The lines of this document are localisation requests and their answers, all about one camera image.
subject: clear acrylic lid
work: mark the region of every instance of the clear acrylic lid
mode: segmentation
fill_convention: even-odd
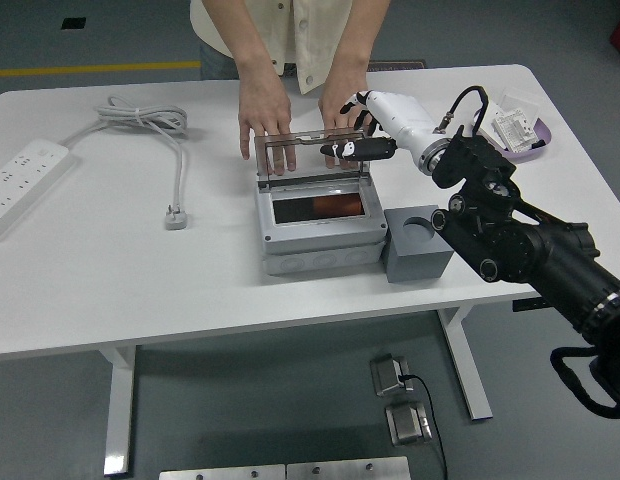
[[[315,130],[255,137],[260,189],[368,175],[368,162],[348,162],[325,156],[323,145],[337,145],[364,138],[351,128]]]

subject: power strip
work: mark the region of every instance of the power strip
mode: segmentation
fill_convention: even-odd
[[[0,170],[0,236],[71,165],[68,149],[33,140]]]

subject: gray electrical box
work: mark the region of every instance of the gray electrical box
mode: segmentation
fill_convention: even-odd
[[[256,206],[266,273],[379,261],[386,219],[367,162],[343,162],[322,145],[363,138],[351,129],[255,138]],[[294,166],[288,165],[291,158]]]
[[[383,251],[388,282],[398,283],[443,274],[454,250],[432,228],[430,217],[438,207],[385,210],[388,244]]]

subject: yellow floor line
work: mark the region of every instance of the yellow floor line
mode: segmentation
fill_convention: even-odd
[[[0,77],[27,77],[33,75],[64,75],[71,73],[130,72],[135,70],[171,70],[199,68],[201,62],[124,63],[115,65],[79,65],[74,67],[8,68],[0,70]]]

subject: table leg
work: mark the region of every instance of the table leg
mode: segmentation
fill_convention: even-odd
[[[107,347],[100,351],[112,363],[106,458],[103,465],[103,474],[108,476],[128,471],[136,347]]]
[[[461,324],[471,309],[472,305],[464,305],[438,310],[437,313],[448,341],[470,417],[472,420],[481,420],[492,418],[492,410]]]

